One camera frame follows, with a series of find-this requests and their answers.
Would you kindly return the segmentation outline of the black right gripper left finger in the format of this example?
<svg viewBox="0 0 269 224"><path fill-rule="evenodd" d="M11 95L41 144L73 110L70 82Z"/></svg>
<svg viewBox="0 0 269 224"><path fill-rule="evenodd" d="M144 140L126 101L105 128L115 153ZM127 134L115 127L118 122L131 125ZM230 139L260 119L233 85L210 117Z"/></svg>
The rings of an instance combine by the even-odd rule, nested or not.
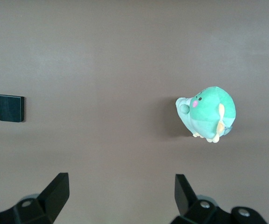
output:
<svg viewBox="0 0 269 224"><path fill-rule="evenodd" d="M59 173L38 195L0 211L0 224L52 224L69 199L69 175Z"/></svg>

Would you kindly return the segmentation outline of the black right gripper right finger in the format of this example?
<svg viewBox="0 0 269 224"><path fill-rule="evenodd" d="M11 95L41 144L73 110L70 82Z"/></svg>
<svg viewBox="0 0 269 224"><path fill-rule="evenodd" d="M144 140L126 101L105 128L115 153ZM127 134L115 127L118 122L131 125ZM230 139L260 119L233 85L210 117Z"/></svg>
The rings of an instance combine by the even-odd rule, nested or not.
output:
<svg viewBox="0 0 269 224"><path fill-rule="evenodd" d="M254 209L237 206L231 212L222 210L211 198L197 196L183 174L175 175L174 198L179 216L173 224L265 224Z"/></svg>

